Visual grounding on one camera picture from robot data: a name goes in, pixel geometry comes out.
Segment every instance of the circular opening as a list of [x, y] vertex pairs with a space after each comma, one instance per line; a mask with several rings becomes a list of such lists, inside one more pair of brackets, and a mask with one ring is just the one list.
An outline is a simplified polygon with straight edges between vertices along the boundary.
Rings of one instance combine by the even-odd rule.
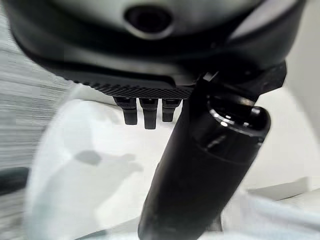
[[136, 6], [130, 8], [124, 17], [134, 28], [148, 34], [161, 33], [172, 24], [171, 15], [157, 6]]

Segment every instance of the black cylindrical handle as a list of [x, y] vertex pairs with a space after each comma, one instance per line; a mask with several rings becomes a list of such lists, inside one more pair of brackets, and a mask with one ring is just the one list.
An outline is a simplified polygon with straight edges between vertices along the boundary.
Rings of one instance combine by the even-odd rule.
[[263, 108], [239, 125], [192, 101], [184, 103], [156, 169], [141, 240], [198, 239], [236, 191], [270, 128]]

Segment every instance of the white surface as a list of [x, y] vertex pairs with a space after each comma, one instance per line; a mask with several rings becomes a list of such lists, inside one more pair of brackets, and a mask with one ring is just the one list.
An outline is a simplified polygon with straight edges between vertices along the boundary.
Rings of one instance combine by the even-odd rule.
[[[280, 88], [262, 95], [257, 105], [270, 112], [272, 125], [242, 186], [247, 189], [264, 188], [319, 176], [317, 137], [303, 109], [288, 89]], [[320, 185], [309, 187], [316, 189]]]
[[[269, 93], [259, 105], [270, 111], [273, 124], [242, 187], [262, 188], [318, 174], [317, 140], [289, 92]], [[163, 123], [160, 113], [158, 117], [157, 129], [145, 130], [141, 112], [138, 126], [127, 126], [116, 106], [67, 102], [34, 160], [27, 191], [28, 238], [74, 240], [137, 218], [174, 127]]]
[[290, 52], [286, 84], [308, 115], [320, 143], [320, 0], [309, 0]]
[[[238, 191], [221, 215], [223, 233], [209, 231], [199, 240], [318, 240], [320, 215]], [[138, 240], [135, 227], [97, 232], [81, 240]]]

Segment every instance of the handheld gimbal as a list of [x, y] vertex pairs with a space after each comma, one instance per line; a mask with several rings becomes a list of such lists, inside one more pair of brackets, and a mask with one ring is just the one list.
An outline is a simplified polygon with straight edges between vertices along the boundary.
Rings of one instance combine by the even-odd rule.
[[270, 129], [305, 0], [3, 0], [12, 34], [48, 71], [114, 97], [125, 123], [180, 118], [157, 167], [141, 240], [196, 240]]

